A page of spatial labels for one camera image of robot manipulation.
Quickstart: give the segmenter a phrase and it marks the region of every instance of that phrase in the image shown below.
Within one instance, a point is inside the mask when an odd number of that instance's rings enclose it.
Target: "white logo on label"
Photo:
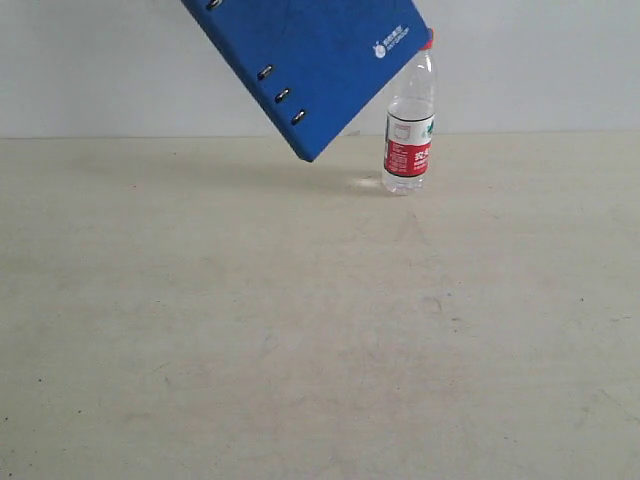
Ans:
[[[384,58],[408,33],[409,27],[405,28],[402,25],[398,25],[396,29],[382,41],[382,45],[380,45],[380,42],[376,42],[376,45],[373,47],[376,57]]]

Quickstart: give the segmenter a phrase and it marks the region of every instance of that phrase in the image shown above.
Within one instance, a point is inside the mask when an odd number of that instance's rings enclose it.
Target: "red bottle cap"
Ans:
[[[435,32],[433,31],[433,28],[429,29],[429,33],[431,33],[431,40],[429,40],[429,43],[427,43],[424,47],[422,47],[420,50],[431,50],[431,47],[433,47],[433,39],[436,36]]]

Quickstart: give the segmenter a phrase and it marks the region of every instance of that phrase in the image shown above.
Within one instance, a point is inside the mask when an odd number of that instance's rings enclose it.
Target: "blue binder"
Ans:
[[[182,2],[308,162],[431,36],[412,0]]]

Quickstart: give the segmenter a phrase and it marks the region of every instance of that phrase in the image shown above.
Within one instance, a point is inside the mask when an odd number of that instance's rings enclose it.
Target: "concrete floor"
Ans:
[[[634,479],[640,135],[0,141],[0,478]]]

